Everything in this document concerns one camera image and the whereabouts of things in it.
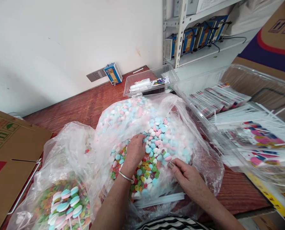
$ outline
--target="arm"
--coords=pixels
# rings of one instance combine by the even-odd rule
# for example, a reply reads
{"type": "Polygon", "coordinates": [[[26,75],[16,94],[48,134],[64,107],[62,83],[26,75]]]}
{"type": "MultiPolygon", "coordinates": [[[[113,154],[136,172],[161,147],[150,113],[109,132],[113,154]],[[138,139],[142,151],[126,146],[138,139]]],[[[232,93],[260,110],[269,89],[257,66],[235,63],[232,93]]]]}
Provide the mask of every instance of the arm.
{"type": "MultiPolygon", "coordinates": [[[[127,146],[127,156],[120,172],[128,178],[132,178],[135,170],[145,154],[144,135],[134,136],[127,146]]],[[[97,217],[91,226],[93,229],[122,229],[131,182],[119,175],[111,190],[105,198],[97,217]]]]}
{"type": "Polygon", "coordinates": [[[245,230],[238,220],[216,199],[194,167],[180,159],[174,159],[168,166],[189,198],[212,218],[219,229],[245,230]]]}

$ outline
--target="person's left hand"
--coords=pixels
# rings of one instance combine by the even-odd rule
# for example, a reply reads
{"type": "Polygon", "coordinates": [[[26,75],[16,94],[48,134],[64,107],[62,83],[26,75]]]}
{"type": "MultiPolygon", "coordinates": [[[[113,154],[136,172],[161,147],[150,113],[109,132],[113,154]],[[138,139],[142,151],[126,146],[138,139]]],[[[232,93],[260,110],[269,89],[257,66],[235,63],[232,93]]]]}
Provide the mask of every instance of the person's left hand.
{"type": "Polygon", "coordinates": [[[128,178],[132,178],[138,164],[145,155],[146,143],[143,143],[144,138],[146,138],[145,135],[137,134],[131,139],[127,146],[127,156],[123,163],[121,173],[128,178]]]}

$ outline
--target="white lollipop stick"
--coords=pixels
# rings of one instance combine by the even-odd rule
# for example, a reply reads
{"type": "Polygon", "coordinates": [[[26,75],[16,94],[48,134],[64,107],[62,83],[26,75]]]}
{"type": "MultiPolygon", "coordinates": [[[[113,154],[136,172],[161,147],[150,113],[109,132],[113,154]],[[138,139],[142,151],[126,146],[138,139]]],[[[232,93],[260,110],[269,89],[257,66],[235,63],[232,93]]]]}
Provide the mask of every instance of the white lollipop stick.
{"type": "Polygon", "coordinates": [[[71,226],[71,217],[69,218],[69,226],[70,226],[70,230],[72,230],[72,226],[71,226]]]}
{"type": "Polygon", "coordinates": [[[80,228],[81,228],[81,230],[83,230],[83,229],[82,229],[82,225],[81,225],[80,215],[78,215],[78,219],[79,219],[80,228]]]}

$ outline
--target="fingernail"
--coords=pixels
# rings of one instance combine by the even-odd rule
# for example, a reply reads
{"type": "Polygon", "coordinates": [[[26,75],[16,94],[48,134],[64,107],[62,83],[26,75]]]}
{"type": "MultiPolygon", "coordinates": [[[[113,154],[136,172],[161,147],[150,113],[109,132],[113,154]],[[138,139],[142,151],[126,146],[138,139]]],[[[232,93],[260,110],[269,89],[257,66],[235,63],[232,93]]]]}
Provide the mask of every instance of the fingernail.
{"type": "Polygon", "coordinates": [[[168,162],[168,167],[169,167],[170,169],[173,169],[174,165],[169,161],[169,162],[168,162]]]}

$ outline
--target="wall socket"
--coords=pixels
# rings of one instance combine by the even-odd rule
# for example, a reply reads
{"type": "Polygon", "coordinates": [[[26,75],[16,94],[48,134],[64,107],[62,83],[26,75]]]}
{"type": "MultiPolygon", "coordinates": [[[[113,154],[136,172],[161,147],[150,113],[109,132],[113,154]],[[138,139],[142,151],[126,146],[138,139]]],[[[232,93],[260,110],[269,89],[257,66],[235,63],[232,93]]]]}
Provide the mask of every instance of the wall socket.
{"type": "Polygon", "coordinates": [[[98,79],[100,79],[100,78],[102,78],[102,77],[105,77],[105,76],[106,76],[106,74],[105,74],[104,68],[99,69],[99,70],[97,70],[97,71],[95,71],[95,72],[92,72],[92,73],[86,75],[86,77],[87,77],[91,82],[96,81],[96,80],[98,80],[98,79]]]}

